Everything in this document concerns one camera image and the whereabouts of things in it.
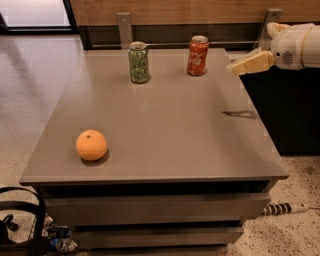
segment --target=gray tabletop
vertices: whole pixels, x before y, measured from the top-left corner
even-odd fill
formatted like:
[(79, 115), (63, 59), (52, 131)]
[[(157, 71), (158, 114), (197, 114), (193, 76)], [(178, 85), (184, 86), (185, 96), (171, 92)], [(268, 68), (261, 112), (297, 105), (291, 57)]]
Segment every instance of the gray tabletop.
[[(90, 51), (22, 175), (22, 184), (145, 183), (285, 178), (287, 171), (223, 49), (208, 72), (186, 73), (188, 50), (150, 50), (151, 80), (130, 81), (127, 51)], [(101, 131), (103, 159), (82, 161), (78, 135)]]

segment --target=table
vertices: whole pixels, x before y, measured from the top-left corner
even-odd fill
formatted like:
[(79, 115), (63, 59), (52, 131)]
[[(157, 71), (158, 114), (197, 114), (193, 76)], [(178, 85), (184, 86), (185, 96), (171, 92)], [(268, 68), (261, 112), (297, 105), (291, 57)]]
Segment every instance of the table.
[[(127, 51), (81, 56), (20, 181), (81, 247), (219, 255), (288, 177), (225, 50), (209, 49), (200, 77), (187, 59), (150, 50), (151, 80), (137, 85)], [(97, 162), (75, 150), (87, 129), (108, 140)]]

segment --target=orange fruit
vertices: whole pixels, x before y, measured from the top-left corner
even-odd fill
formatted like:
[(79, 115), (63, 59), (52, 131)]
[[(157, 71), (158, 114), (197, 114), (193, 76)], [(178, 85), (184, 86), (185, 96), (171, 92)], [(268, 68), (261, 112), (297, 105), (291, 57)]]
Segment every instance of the orange fruit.
[(87, 161), (100, 159), (107, 152), (107, 140), (97, 130), (81, 133), (76, 141), (76, 149), (81, 158)]

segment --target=terrazzo floor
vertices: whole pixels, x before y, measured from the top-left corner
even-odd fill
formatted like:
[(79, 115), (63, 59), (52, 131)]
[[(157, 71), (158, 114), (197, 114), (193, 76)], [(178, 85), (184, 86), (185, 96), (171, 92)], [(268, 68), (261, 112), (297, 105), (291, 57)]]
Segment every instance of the terrazzo floor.
[[(48, 122), (79, 57), (78, 35), (0, 36), (0, 186), (18, 186), (19, 178)], [(271, 190), (272, 203), (320, 207), (320, 156), (283, 156), (290, 177)], [(25, 193), (8, 195), (35, 201)], [(6, 212), (0, 213), (0, 219)], [(29, 233), (32, 216), (16, 215)], [(227, 256), (320, 255), (320, 210), (247, 221), (244, 234), (228, 246)]]

